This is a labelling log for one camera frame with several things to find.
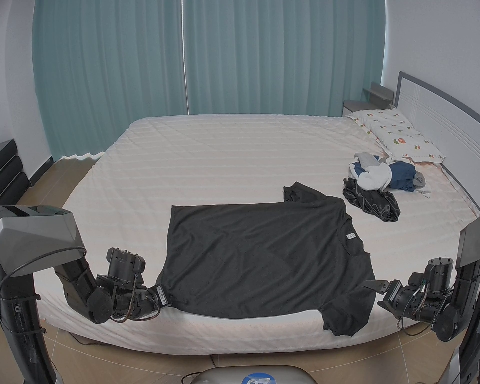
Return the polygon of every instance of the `black clothing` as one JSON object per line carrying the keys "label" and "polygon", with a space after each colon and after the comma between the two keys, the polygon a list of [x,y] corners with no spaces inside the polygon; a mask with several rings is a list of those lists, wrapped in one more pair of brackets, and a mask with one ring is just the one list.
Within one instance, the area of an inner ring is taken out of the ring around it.
{"label": "black clothing", "polygon": [[400,208],[389,191],[364,191],[355,179],[348,178],[343,179],[343,195],[352,205],[382,221],[398,221]]}
{"label": "black clothing", "polygon": [[324,329],[352,336],[375,292],[370,254],[342,199],[295,183],[284,202],[173,206],[157,282],[172,306],[229,319],[318,309]]}

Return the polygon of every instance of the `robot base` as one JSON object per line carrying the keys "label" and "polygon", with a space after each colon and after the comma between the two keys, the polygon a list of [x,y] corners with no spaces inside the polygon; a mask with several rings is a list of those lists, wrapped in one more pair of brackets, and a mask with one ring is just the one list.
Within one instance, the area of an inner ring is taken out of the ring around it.
{"label": "robot base", "polygon": [[317,384],[303,369],[289,365],[218,367],[200,373],[192,384]]}

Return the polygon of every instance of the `headboard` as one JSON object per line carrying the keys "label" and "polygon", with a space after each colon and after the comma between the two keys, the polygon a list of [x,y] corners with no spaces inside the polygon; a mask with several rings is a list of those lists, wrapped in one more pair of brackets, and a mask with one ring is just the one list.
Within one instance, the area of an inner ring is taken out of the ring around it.
{"label": "headboard", "polygon": [[443,153],[442,167],[480,204],[480,114],[454,97],[404,72],[397,107]]}

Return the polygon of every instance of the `floral pillow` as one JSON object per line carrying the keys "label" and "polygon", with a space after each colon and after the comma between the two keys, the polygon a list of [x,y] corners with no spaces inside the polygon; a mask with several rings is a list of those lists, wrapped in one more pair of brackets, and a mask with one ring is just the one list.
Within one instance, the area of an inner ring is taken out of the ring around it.
{"label": "floral pillow", "polygon": [[409,157],[416,163],[441,163],[444,159],[437,147],[396,108],[357,111],[347,117],[371,134],[390,157]]}

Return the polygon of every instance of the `mattress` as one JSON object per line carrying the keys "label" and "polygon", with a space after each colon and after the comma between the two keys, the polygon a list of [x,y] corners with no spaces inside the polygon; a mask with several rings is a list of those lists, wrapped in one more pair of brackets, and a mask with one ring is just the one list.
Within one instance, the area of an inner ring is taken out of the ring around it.
{"label": "mattress", "polygon": [[[194,115],[145,118],[130,125],[78,184],[64,208],[74,213],[92,272],[106,274],[106,252],[120,247],[146,260],[155,284],[166,257],[172,205],[279,202],[295,181],[342,196],[354,153],[381,154],[348,118],[284,115]],[[460,230],[475,218],[464,194],[433,164],[418,165],[433,192],[393,191],[400,210],[382,222],[346,202],[371,253],[377,279],[423,272],[433,257],[454,257]],[[93,324],[66,303],[53,269],[35,273],[40,317],[54,326],[120,347],[167,354],[281,352],[336,348],[397,331],[375,305],[353,337],[333,336],[322,316],[295,314],[220,319],[163,309],[148,322]]]}

